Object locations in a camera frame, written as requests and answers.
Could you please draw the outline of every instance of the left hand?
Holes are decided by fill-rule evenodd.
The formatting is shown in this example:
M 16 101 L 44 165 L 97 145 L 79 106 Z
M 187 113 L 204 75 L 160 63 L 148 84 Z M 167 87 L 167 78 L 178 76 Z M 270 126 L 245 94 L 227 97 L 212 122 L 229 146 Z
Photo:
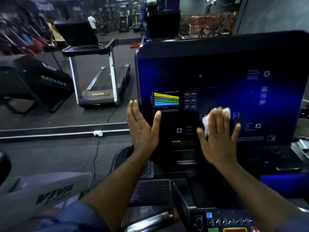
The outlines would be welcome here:
M 161 111 L 156 112 L 152 127 L 150 127 L 139 111 L 137 100 L 134 102 L 131 100 L 128 105 L 127 116 L 134 152 L 147 155 L 150 158 L 159 141 Z

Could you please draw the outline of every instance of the green button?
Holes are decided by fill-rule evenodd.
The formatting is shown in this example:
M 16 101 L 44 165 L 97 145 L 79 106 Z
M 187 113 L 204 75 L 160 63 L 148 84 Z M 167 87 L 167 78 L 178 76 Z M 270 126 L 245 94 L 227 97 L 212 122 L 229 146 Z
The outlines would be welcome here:
M 219 232 L 218 228 L 208 228 L 208 232 Z

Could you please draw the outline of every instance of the blue button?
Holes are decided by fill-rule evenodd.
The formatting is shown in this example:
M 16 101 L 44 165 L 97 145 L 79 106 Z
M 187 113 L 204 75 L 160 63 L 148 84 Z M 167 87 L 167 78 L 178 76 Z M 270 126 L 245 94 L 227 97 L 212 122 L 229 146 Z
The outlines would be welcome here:
M 206 218 L 207 219 L 212 219 L 212 213 L 206 213 Z

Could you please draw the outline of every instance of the forearm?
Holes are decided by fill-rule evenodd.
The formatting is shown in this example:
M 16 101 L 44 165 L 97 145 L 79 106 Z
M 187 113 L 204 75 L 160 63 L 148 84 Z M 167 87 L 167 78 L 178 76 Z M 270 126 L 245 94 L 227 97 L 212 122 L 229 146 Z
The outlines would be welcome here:
M 218 168 L 246 207 L 260 223 L 262 231 L 273 231 L 291 214 L 302 212 L 276 191 L 250 175 L 239 164 Z
M 81 199 L 99 212 L 111 231 L 116 231 L 121 224 L 137 181 L 148 160 L 147 156 L 134 152 L 121 166 Z

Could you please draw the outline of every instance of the white tissue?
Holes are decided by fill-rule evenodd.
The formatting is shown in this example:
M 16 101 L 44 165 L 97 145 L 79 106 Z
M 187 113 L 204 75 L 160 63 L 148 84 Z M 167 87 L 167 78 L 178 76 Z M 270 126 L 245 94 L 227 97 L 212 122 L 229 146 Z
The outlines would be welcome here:
M 230 111 L 230 108 L 224 108 L 223 110 L 222 110 L 222 112 L 223 112 L 223 114 L 225 113 L 225 112 L 228 112 L 228 114 L 229 114 L 229 119 L 230 119 L 230 117 L 231 117 L 231 111 Z M 209 114 L 207 115 L 207 116 L 205 116 L 203 119 L 202 119 L 202 122 L 203 122 L 203 125 L 204 125 L 204 128 L 205 128 L 205 131 L 204 131 L 204 133 L 205 133 L 205 136 L 207 137 L 207 136 L 209 136 L 209 130 L 208 130 L 208 122 L 209 122 Z

